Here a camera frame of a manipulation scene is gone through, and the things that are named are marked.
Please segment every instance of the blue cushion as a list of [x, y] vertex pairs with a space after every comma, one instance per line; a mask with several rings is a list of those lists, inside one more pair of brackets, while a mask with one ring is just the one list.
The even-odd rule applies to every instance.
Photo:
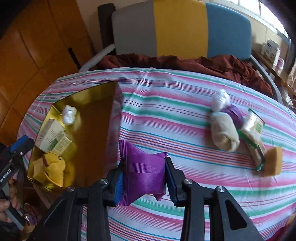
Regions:
[[252, 48], [252, 30], [249, 19], [229, 8], [206, 3], [209, 42], [207, 57], [233, 55], [248, 60]]

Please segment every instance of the chair backrest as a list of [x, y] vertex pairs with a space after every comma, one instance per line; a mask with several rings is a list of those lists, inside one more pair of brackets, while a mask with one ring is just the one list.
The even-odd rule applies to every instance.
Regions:
[[149, 0], [112, 15], [117, 54], [211, 58], [251, 55], [250, 21], [231, 9], [195, 0]]

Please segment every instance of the window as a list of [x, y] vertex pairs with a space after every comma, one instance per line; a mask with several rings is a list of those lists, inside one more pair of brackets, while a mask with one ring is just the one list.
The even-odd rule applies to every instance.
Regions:
[[260, 7], [258, 0], [240, 0], [240, 5], [260, 15]]
[[238, 6], [244, 7], [251, 12], [259, 15], [263, 18], [266, 22], [280, 31], [283, 35], [288, 37], [287, 32], [284, 29], [284, 26], [281, 22], [277, 19], [277, 17], [259, 0], [227, 0]]

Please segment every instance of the metal screw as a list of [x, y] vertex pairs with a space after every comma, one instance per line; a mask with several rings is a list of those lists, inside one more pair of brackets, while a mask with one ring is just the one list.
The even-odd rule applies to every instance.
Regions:
[[192, 180], [191, 179], [184, 179], [184, 181], [183, 181], [185, 184], [187, 184], [187, 185], [191, 185], [192, 184]]
[[75, 190], [75, 187], [74, 186], [68, 186], [67, 188], [66, 188], [66, 191], [67, 192], [73, 192]]
[[218, 192], [225, 192], [225, 187], [223, 186], [218, 186], [216, 187], [216, 189], [218, 190]]
[[106, 178], [102, 178], [102, 179], [100, 180], [100, 183], [101, 183], [102, 185], [106, 185], [106, 184], [108, 183], [108, 179], [106, 179]]

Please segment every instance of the white cardboard box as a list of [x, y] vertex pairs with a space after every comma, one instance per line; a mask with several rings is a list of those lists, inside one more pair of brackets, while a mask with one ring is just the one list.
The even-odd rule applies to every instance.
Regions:
[[49, 152], [49, 147], [55, 140], [57, 135], [64, 131], [65, 128], [55, 119], [49, 119], [44, 128], [40, 131], [37, 136], [35, 146], [44, 152]]
[[50, 145], [50, 150], [61, 156], [71, 144], [71, 142], [72, 141], [69, 139], [69, 137], [63, 131], [61, 131], [55, 138], [54, 142]]
[[279, 45], [272, 40], [267, 40], [264, 55], [273, 63], [274, 66], [277, 65], [280, 53], [281, 51], [279, 49]]

